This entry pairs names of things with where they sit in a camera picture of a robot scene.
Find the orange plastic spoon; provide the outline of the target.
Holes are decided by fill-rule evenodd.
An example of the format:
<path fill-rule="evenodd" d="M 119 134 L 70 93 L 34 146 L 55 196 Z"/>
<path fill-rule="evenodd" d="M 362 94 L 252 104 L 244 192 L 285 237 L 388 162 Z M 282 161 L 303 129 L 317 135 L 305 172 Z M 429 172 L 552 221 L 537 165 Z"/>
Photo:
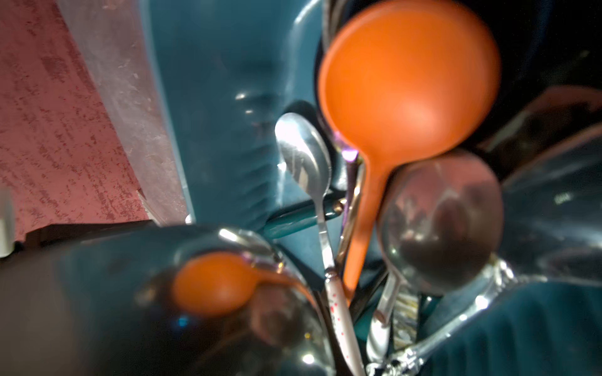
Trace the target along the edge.
<path fill-rule="evenodd" d="M 343 272 L 349 295 L 360 280 L 390 174 L 467 139 L 490 112 L 499 82 L 492 33 L 457 2 L 382 1 L 334 38 L 319 68 L 318 103 L 365 166 Z"/>

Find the gold spoon green handle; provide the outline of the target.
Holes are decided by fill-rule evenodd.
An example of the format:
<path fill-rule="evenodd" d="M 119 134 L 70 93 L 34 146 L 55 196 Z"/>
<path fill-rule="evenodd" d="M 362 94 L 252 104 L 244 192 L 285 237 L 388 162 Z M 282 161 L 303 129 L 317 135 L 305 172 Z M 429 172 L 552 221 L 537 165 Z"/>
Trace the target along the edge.
<path fill-rule="evenodd" d="M 327 196 L 324 201 L 325 219 L 335 219 L 343 213 L 346 199 L 343 197 Z M 317 224 L 317 216 L 312 201 L 302 202 L 290 208 L 284 208 L 273 214 L 260 234 L 270 240 L 287 237 Z"/>

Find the silver spoon patterned handle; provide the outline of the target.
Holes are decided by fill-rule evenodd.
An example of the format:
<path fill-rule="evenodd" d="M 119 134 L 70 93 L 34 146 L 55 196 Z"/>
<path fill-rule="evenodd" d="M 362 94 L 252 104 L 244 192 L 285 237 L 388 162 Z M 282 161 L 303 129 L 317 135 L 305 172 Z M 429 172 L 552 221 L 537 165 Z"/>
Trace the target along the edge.
<path fill-rule="evenodd" d="M 401 351 L 412 345 L 419 326 L 420 296 L 406 285 L 399 288 L 392 316 L 393 350 Z"/>

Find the silver steel spoon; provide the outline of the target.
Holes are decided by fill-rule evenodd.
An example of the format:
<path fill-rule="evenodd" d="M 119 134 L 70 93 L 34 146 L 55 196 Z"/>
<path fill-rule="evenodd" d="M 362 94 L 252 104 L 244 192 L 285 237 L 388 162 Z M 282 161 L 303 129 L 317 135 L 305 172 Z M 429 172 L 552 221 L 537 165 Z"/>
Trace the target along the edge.
<path fill-rule="evenodd" d="M 453 150 L 408 164 L 393 175 L 377 220 L 387 282 L 372 316 L 366 352 L 381 363 L 395 300 L 407 290 L 442 296 L 481 272 L 503 234 L 499 181 L 477 155 Z"/>

